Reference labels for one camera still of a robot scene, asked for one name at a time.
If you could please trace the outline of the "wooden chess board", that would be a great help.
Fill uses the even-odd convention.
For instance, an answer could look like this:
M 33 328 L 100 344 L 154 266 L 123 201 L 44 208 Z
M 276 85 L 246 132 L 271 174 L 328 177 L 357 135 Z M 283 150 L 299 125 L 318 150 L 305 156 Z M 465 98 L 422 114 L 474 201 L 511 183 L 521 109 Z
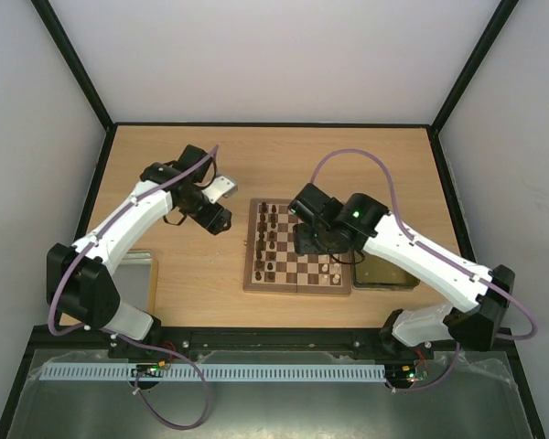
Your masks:
M 301 220 L 280 198 L 253 198 L 242 288 L 247 293 L 348 296 L 350 256 L 300 251 L 295 238 Z

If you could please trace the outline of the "gold tin with dark pieces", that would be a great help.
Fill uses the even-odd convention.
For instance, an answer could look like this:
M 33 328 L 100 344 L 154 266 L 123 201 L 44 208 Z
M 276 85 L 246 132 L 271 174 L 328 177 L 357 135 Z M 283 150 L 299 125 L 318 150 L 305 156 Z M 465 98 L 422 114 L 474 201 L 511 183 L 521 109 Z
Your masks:
M 411 291 L 420 280 L 384 259 L 365 255 L 351 269 L 352 285 L 356 289 Z

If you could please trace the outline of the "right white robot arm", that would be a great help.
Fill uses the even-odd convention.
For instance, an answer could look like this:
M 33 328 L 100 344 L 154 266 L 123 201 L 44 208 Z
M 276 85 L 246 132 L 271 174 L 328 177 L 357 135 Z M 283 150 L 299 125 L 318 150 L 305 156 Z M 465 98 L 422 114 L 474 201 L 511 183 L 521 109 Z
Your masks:
M 307 184 L 288 206 L 299 254 L 375 256 L 434 288 L 445 301 L 418 310 L 397 309 L 381 330 L 382 351 L 398 359 L 426 342 L 454 340 L 462 348 L 491 349 L 508 309 L 515 274 L 504 265 L 475 264 L 419 236 L 395 213 L 362 193 L 345 203 Z

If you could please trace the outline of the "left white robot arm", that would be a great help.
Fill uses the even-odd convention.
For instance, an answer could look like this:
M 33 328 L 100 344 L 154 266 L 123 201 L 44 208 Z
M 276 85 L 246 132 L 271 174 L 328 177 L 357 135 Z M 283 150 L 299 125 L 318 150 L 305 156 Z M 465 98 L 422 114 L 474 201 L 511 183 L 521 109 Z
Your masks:
M 142 235 L 172 210 L 212 235 L 231 227 L 231 212 L 219 201 L 235 193 L 237 184 L 215 172 L 217 153 L 187 145 L 178 159 L 148 166 L 103 223 L 70 246 L 57 243 L 49 250 L 47 302 L 52 335 L 71 332 L 70 327 L 56 327 L 56 315 L 65 314 L 76 320 L 78 329 L 101 330 L 145 344 L 159 342 L 161 321 L 124 301 L 113 274 Z M 205 183 L 209 171 L 214 174 Z

